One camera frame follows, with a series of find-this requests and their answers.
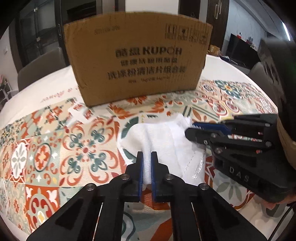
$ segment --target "chair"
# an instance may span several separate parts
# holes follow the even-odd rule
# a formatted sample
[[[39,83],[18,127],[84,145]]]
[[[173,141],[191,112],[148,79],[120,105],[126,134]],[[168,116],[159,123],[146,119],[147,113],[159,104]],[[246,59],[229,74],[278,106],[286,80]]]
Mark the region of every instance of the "chair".
[[[0,216],[0,240],[3,241],[19,241],[10,231]]]
[[[275,105],[277,105],[277,91],[273,87],[272,79],[267,75],[261,62],[258,62],[253,66],[251,71],[248,73],[248,77],[264,91],[264,93],[275,103]]]
[[[60,47],[57,47],[41,55],[22,68],[18,73],[17,82],[19,91],[23,90],[44,76],[47,76],[48,74],[64,67],[66,67],[66,63],[62,49]]]

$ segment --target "white table surface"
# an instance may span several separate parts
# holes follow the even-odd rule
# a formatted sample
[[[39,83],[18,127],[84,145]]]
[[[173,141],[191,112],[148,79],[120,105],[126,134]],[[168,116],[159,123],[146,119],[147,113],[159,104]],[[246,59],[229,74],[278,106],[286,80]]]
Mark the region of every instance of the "white table surface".
[[[246,82],[253,84],[257,89],[261,90],[248,76],[234,66],[221,60],[219,57],[210,55],[206,57],[206,65],[200,79]],[[38,80],[10,99],[0,113],[0,128],[35,110],[70,97],[76,97],[79,102],[83,102],[72,67],[68,66]],[[106,106],[94,107],[95,114],[104,115]],[[256,203],[254,198],[240,210],[240,213],[267,238],[280,220],[280,217],[271,218],[264,215],[261,204]],[[292,212],[286,218],[285,222],[287,223],[291,217]],[[28,234],[18,229],[5,217],[2,218],[19,240],[26,240]]]

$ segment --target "white towel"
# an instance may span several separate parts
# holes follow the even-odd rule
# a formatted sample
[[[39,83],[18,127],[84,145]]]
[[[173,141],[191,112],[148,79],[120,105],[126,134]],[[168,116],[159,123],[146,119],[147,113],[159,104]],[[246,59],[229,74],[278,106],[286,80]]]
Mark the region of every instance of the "white towel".
[[[144,184],[151,183],[152,151],[157,152],[159,163],[167,165],[171,174],[186,183],[198,185],[204,182],[205,146],[186,139],[185,130],[190,126],[190,118],[176,114],[131,127],[120,144],[134,156],[138,151],[143,152]]]

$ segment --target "patterned tablecloth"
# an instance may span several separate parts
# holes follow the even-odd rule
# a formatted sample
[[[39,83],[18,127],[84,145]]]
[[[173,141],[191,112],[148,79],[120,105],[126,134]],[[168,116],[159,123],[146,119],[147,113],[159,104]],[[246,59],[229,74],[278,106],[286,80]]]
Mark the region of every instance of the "patterned tablecloth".
[[[124,173],[136,157],[119,142],[137,123],[177,112],[193,121],[213,123],[239,114],[276,113],[274,104],[251,81],[203,77],[195,91],[129,98],[88,109],[84,115],[77,86],[70,87],[61,89],[67,95],[43,96],[42,108],[0,131],[0,214],[27,234],[18,235],[21,240],[87,183],[106,184]],[[72,98],[63,100],[72,93]],[[48,99],[61,101],[47,105]],[[74,125],[67,128],[69,119]],[[205,182],[237,210],[254,196],[216,170],[210,155]],[[125,205],[122,240],[172,240],[171,224],[169,205],[153,203],[146,189],[141,203]]]

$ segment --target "human hand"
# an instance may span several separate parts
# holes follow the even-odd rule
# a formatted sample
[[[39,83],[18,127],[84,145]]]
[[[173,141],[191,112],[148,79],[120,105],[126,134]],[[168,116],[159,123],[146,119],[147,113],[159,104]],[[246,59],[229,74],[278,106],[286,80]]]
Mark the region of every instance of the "human hand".
[[[291,203],[291,202],[296,202],[296,194],[290,194],[288,195],[283,201],[281,202],[278,202],[278,203],[270,203],[270,202],[267,202],[265,200],[262,200],[262,204],[264,207],[268,208],[268,209],[274,209],[275,206],[277,204],[283,204],[283,203]]]

